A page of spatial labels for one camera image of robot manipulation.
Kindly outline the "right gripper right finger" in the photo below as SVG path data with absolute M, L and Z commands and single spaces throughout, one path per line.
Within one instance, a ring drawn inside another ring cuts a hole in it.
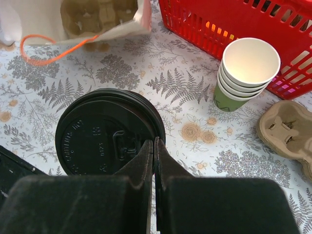
M 297 234 L 284 191 L 265 178 L 195 177 L 154 144 L 156 226 L 162 234 Z

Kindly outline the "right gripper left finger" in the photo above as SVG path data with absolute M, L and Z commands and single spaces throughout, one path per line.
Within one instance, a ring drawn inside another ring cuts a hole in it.
M 147 234 L 153 143 L 113 175 L 29 175 L 0 211 L 3 234 Z

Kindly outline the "black plastic cup lid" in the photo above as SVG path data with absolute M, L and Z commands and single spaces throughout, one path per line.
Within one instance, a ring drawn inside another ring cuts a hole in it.
M 166 140 L 155 106 L 139 93 L 115 88 L 91 91 L 71 103 L 55 133 L 58 160 L 67 175 L 112 175 L 146 140 Z

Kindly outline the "stack of green paper cups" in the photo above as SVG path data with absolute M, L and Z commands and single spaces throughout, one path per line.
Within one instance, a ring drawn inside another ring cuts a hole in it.
M 234 40 L 223 52 L 213 103 L 224 112 L 239 109 L 268 86 L 280 66 L 278 52 L 266 41 L 256 38 Z

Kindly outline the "beige paper bag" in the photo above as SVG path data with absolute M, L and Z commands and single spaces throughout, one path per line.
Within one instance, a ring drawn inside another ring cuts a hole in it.
M 0 41 L 19 42 L 29 64 L 51 64 L 87 43 L 144 35 L 152 28 L 148 0 L 2 0 Z M 25 45 L 72 44 L 51 59 L 27 56 Z

